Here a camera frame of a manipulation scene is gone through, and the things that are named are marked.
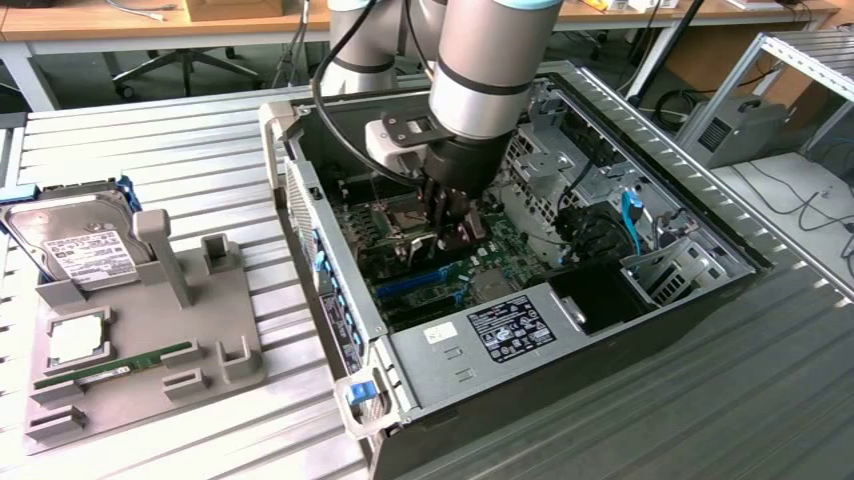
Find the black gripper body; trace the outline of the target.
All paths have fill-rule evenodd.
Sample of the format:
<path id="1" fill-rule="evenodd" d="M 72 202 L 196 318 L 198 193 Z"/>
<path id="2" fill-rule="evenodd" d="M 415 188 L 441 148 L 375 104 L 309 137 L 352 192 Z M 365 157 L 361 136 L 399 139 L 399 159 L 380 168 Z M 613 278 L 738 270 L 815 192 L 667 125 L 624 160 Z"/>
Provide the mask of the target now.
<path id="1" fill-rule="evenodd" d="M 447 138 L 427 147 L 423 171 L 440 187 L 481 196 L 492 183 L 508 148 L 511 133 L 487 140 L 461 136 Z"/>

